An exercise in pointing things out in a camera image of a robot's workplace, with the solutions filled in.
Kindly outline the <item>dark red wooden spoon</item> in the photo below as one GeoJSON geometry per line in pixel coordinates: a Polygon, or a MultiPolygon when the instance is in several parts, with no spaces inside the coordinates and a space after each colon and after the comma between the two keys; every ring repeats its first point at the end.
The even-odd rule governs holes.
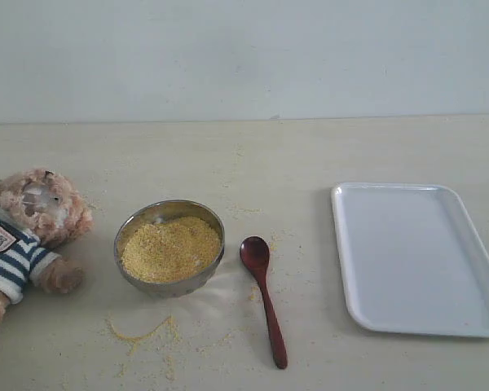
{"type": "Polygon", "coordinates": [[[288,355],[267,288],[267,269],[270,261],[269,246],[261,237],[250,236],[241,243],[239,254],[244,267],[254,277],[262,294],[273,361],[279,369],[284,370],[288,366],[288,355]]]}

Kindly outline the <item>beige teddy bear striped sweater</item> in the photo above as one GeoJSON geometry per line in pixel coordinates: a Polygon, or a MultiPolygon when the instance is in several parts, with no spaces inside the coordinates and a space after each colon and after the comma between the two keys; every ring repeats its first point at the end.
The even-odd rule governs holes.
{"type": "Polygon", "coordinates": [[[35,168],[0,179],[0,326],[26,285],[67,294],[82,283],[80,263],[56,249],[92,224],[88,204],[63,174],[35,168]]]}

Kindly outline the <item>stainless steel bowl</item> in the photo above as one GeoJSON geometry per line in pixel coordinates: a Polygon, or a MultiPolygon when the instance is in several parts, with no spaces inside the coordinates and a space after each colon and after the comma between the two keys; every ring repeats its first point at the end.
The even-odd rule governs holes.
{"type": "Polygon", "coordinates": [[[225,249],[225,231],[219,216],[203,204],[190,200],[164,200],[150,204],[132,214],[120,227],[114,240],[114,257],[124,278],[137,289],[159,297],[180,297],[206,284],[214,275],[225,249]],[[217,257],[196,275],[173,283],[148,283],[130,275],[121,263],[121,255],[130,237],[146,223],[170,222],[181,217],[198,217],[215,229],[221,240],[217,257]]]}

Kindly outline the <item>yellow millet grains in bowl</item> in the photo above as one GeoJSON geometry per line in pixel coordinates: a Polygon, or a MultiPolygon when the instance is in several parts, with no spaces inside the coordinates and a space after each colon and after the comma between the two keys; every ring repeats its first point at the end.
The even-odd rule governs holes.
{"type": "Polygon", "coordinates": [[[191,278],[217,257],[221,240],[198,217],[146,223],[128,240],[121,255],[125,270],[148,283],[173,283],[191,278]]]}

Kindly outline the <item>white plastic tray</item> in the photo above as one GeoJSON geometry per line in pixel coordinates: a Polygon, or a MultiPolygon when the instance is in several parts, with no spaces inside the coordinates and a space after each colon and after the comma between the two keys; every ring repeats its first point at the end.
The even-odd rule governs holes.
{"type": "Polygon", "coordinates": [[[330,198],[346,308],[358,325],[489,338],[489,255],[452,189],[343,182],[330,198]]]}

